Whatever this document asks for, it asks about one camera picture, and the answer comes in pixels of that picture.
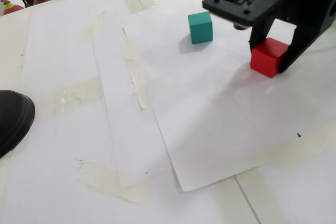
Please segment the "teal cube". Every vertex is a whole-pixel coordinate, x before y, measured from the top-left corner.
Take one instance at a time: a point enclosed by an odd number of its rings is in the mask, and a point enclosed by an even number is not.
[[[212,20],[209,12],[188,15],[188,20],[192,44],[213,40]]]

